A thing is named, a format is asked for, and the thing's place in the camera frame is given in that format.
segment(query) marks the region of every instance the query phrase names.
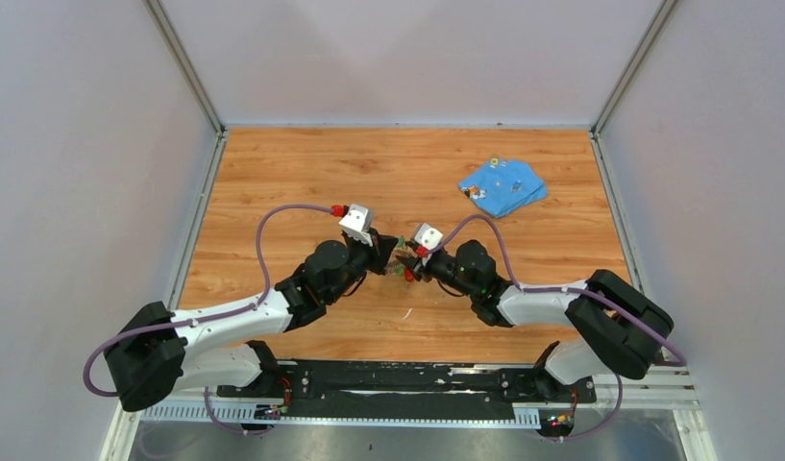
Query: white perforated rail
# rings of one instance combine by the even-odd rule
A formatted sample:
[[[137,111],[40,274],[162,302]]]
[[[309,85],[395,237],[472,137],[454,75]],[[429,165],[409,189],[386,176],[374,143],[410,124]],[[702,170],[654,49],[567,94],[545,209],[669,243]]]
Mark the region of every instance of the white perforated rail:
[[[513,420],[426,420],[389,418],[302,418],[284,416],[279,420],[254,418],[256,405],[252,402],[215,401],[213,411],[223,423],[270,423],[271,425],[371,425],[406,427],[488,427],[511,429],[538,429],[539,410],[514,408]],[[207,422],[205,405],[199,400],[164,400],[147,408],[141,421]]]

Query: red connector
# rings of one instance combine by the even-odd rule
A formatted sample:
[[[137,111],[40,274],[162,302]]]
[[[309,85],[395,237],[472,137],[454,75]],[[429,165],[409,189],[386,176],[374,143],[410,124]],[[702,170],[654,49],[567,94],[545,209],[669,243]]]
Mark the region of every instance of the red connector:
[[[347,215],[347,210],[349,209],[348,206],[345,205],[333,205],[331,206],[332,211],[330,212],[331,215],[335,216],[336,218],[343,218]]]

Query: white wall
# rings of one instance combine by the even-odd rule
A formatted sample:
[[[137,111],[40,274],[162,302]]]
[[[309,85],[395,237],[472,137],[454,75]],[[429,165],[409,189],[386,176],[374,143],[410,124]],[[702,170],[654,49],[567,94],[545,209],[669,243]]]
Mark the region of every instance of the white wall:
[[[212,141],[142,2],[0,1],[0,461],[98,456],[81,368],[164,295]]]
[[[785,459],[785,0],[681,3],[606,154],[719,459]]]
[[[229,124],[591,124],[659,0],[164,0]]]

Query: wooden tabletop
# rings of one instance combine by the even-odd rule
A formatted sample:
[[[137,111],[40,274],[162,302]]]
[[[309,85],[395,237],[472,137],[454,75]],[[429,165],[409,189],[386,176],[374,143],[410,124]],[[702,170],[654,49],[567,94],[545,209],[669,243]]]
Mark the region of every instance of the wooden tabletop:
[[[186,281],[181,308],[261,292],[254,234],[270,209],[289,203],[361,204],[384,234],[410,237],[428,222],[448,234],[479,212],[457,183],[488,159],[516,158],[545,180],[549,197],[497,220],[519,281],[563,283],[626,266],[585,131],[450,129],[235,129]],[[337,219],[289,210],[268,222],[262,249],[271,283],[289,276],[328,239]],[[449,246],[475,238],[497,259],[491,230],[475,222]],[[277,357],[533,362],[569,328],[491,328],[466,298],[432,283],[370,275],[357,293],[312,325],[262,337]]]

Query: blue cloth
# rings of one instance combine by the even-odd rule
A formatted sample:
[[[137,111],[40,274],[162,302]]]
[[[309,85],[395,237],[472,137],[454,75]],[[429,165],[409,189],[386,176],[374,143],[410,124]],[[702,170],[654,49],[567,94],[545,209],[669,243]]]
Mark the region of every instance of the blue cloth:
[[[491,158],[459,186],[476,206],[496,218],[548,197],[545,182],[519,160]]]

